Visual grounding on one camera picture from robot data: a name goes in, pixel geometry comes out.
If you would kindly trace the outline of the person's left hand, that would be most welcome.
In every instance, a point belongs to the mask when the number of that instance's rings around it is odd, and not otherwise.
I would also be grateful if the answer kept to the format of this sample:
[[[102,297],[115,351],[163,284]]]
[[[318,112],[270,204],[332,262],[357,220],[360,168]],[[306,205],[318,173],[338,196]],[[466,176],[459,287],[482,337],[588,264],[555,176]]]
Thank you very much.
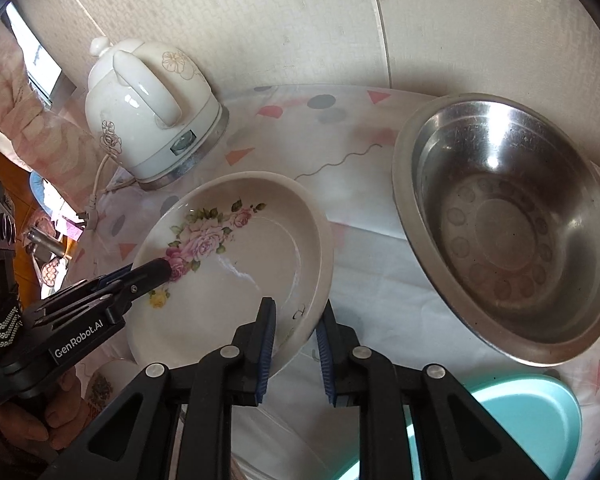
[[[60,451],[79,437],[91,422],[90,409],[81,396],[81,381],[71,367],[58,379],[59,389],[46,406],[44,416],[37,418],[20,406],[0,406],[0,430],[16,448],[34,453],[39,443]]]

